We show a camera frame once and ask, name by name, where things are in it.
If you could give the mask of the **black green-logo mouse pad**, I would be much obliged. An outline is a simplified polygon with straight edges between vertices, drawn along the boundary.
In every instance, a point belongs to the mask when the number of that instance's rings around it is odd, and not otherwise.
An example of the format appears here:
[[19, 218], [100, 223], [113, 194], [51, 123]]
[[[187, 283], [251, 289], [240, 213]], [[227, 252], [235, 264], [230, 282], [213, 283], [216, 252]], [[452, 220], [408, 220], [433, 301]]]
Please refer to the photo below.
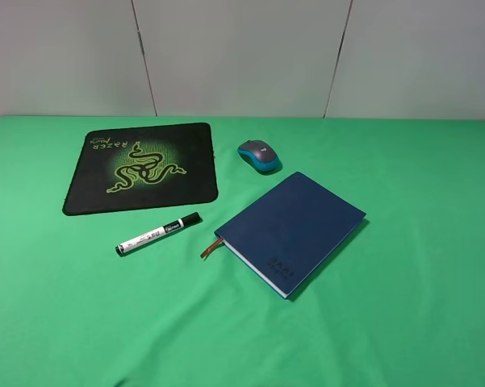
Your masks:
[[208, 123], [128, 127], [86, 135], [62, 211], [146, 210], [217, 197]]

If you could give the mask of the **green tablecloth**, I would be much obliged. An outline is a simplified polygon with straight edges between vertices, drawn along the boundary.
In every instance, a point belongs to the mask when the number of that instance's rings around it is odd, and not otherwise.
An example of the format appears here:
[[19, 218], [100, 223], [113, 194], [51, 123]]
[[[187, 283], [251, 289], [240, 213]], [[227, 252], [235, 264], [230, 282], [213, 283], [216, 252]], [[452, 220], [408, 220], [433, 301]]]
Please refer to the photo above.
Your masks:
[[[120, 257], [191, 208], [64, 215], [84, 138], [168, 123], [0, 118], [0, 386], [485, 386], [484, 121], [209, 118], [218, 198]], [[287, 301], [200, 253], [296, 171], [366, 221]]]

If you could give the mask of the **dark blue notebook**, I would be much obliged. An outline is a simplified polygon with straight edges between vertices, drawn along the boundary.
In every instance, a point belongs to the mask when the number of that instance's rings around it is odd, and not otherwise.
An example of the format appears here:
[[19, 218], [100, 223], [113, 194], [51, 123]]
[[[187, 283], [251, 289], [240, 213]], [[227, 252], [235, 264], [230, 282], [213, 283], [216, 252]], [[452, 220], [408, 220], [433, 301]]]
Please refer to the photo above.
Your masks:
[[366, 213], [301, 172], [233, 211], [214, 231], [206, 259], [225, 246], [283, 299], [363, 227]]

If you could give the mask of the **grey and blue computer mouse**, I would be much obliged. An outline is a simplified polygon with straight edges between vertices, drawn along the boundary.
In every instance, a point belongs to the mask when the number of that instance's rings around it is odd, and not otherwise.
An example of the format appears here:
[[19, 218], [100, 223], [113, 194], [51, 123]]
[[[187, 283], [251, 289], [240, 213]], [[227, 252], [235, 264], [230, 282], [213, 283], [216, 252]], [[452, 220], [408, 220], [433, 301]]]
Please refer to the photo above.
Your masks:
[[239, 156], [261, 174], [274, 173], [281, 168], [278, 154], [262, 140], [247, 140], [237, 148]]

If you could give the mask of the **white black-capped marker pen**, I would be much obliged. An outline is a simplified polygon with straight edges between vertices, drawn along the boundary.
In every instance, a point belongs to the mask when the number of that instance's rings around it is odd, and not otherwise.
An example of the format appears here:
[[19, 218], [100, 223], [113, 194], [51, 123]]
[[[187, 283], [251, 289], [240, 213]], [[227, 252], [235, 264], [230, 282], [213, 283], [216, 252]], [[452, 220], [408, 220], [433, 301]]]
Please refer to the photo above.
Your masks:
[[183, 218], [174, 220], [171, 223], [165, 224], [164, 226], [148, 231], [142, 235], [138, 235], [135, 238], [119, 243], [115, 247], [115, 252], [119, 256], [125, 256], [139, 248], [142, 248], [146, 244], [166, 237], [174, 232], [180, 231], [181, 229], [194, 226], [200, 222], [202, 222], [202, 218], [198, 212], [194, 212], [193, 214], [189, 214]]

